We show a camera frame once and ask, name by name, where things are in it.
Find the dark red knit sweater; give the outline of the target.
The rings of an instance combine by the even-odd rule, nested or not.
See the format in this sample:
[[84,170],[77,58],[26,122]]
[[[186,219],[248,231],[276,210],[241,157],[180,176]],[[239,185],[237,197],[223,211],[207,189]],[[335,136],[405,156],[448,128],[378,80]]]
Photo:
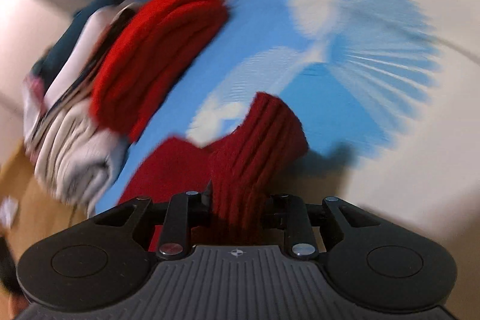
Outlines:
[[302,124],[279,97],[257,93],[243,122],[230,134],[199,147],[184,138],[165,139],[139,166],[120,202],[148,196],[168,202],[187,191],[211,191],[212,228],[197,243],[258,244],[261,215],[272,185],[308,143]]

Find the folded white pink clothes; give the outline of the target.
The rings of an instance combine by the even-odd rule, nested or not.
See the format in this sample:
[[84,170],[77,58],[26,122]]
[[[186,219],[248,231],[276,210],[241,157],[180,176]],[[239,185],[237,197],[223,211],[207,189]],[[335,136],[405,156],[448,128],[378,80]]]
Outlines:
[[132,3],[127,7],[103,7],[93,13],[74,41],[72,53],[49,88],[44,88],[41,79],[29,73],[22,84],[24,102],[24,145],[28,154],[34,154],[37,146],[34,137],[39,134],[41,121],[58,99],[78,81],[101,35],[121,16],[136,12],[140,7]]

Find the folded beige blanket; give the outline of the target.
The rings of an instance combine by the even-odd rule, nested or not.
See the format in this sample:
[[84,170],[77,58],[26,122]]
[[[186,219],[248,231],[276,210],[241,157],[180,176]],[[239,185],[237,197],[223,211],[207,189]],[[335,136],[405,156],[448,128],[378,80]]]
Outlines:
[[34,174],[53,198],[81,206],[91,216],[117,179],[129,143],[98,125],[89,106],[85,99],[59,112],[39,149]]

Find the crumpled white paper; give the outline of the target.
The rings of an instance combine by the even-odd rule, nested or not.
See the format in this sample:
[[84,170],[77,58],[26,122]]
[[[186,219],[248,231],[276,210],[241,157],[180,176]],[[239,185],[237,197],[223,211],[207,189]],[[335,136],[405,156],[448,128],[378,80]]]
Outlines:
[[16,198],[7,196],[0,204],[0,222],[1,226],[10,229],[15,221],[16,214],[19,208],[19,202]]

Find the blue and white bedsheet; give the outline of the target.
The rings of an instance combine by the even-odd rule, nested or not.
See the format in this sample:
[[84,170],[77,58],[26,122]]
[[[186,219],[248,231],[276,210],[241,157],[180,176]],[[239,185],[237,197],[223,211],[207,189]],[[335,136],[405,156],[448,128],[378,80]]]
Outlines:
[[479,317],[479,0],[229,0],[231,17],[151,119],[118,180],[172,135],[229,134],[254,95],[280,97],[310,150],[278,184],[337,195],[456,259],[448,308]]

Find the folded bright red sweater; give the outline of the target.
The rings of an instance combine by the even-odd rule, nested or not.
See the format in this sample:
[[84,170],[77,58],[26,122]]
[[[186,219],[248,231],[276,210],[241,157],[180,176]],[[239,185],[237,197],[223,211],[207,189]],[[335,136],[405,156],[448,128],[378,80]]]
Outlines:
[[151,0],[106,54],[90,114],[135,142],[166,96],[229,17],[222,0]]

